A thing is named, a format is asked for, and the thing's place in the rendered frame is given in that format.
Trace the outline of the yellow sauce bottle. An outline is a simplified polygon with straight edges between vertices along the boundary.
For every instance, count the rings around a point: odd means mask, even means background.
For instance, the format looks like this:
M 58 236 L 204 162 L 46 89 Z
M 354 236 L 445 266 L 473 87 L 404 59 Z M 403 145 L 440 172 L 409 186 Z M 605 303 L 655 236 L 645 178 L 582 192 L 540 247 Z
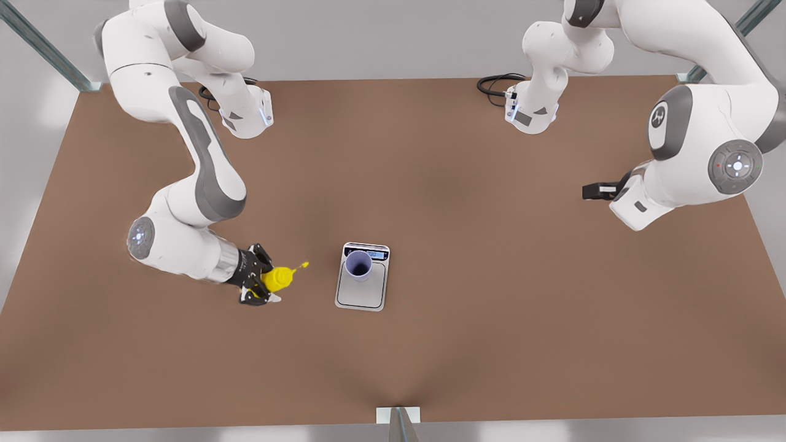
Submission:
M 278 266 L 277 268 L 272 268 L 267 273 L 261 274 L 259 279 L 270 293 L 277 293 L 281 289 L 291 285 L 293 275 L 298 269 L 304 269 L 307 268 L 307 266 L 309 266 L 309 262 L 304 262 L 297 268 L 283 268 L 283 266 Z

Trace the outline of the lavender cup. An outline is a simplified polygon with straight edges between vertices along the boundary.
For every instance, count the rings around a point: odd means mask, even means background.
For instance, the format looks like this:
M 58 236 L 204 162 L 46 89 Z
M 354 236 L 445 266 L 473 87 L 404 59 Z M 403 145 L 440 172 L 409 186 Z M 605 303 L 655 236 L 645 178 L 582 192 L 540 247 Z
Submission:
M 343 268 L 351 279 L 363 282 L 370 277 L 373 260 L 365 250 L 354 250 L 346 256 Z

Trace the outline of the grey digital kitchen scale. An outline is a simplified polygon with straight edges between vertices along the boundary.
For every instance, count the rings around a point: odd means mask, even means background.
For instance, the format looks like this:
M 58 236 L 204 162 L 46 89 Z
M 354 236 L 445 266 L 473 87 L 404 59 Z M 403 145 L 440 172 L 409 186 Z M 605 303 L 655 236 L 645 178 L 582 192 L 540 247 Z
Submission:
M 344 268 L 346 256 L 354 250 L 365 250 L 373 260 L 373 268 L 363 282 L 351 279 Z M 335 305 L 338 308 L 380 311 L 386 299 L 390 248 L 382 244 L 348 242 L 343 245 Z

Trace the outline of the silver frame post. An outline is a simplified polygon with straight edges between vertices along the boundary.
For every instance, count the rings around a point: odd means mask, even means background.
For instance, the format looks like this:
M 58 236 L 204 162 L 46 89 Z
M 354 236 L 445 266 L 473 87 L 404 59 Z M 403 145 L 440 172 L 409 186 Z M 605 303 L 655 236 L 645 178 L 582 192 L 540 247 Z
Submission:
M 421 422 L 418 406 L 376 408 L 376 423 L 388 425 L 387 442 L 420 442 L 414 425 Z
M 685 30 L 690 33 L 682 41 L 691 52 L 680 55 L 694 62 L 694 66 L 676 75 L 679 83 L 699 83 L 708 77 L 715 84 L 747 84 L 766 79 L 779 88 L 786 89 L 786 6 L 782 0 L 755 0 L 736 21 L 729 21 L 712 6 L 702 14 L 690 18 Z M 746 37 L 759 23 L 775 13 L 776 17 L 765 27 L 765 48 L 782 58 L 774 72 L 770 72 Z
M 101 82 L 92 82 L 37 30 L 9 0 L 0 0 L 0 20 L 33 48 L 48 64 L 80 92 L 99 91 Z

